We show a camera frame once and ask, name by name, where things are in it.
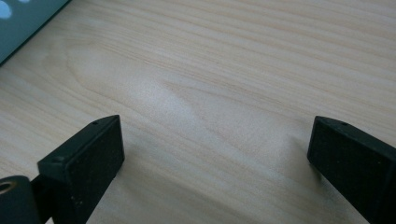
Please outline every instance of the black mount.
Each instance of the black mount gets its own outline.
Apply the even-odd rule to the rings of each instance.
[[[316,117],[307,157],[367,221],[396,223],[396,148],[343,121]]]
[[[39,161],[32,182],[0,180],[0,222],[85,223],[123,161],[120,116],[96,120]]]

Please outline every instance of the wooden table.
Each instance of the wooden table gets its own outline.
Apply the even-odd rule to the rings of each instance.
[[[0,96],[2,177],[120,114],[90,223],[367,223],[306,152],[315,115],[396,146],[396,2],[75,0]]]

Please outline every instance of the black plastic block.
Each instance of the black plastic block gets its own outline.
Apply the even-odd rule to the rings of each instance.
[[[396,223],[396,148],[316,117],[307,157],[370,223]]]
[[[85,223],[124,161],[120,117],[92,122],[38,162],[54,189],[55,223]]]

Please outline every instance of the screw hole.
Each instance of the screw hole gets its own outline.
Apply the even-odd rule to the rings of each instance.
[[[0,183],[0,194],[9,192],[13,188],[15,188],[16,185],[17,185],[17,183],[13,182],[13,181],[12,182],[7,181],[7,182]]]

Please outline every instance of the wood grain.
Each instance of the wood grain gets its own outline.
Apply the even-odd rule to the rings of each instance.
[[[396,2],[76,0],[0,95],[1,176],[120,114],[90,223],[367,223],[305,154],[315,115],[396,146]]]

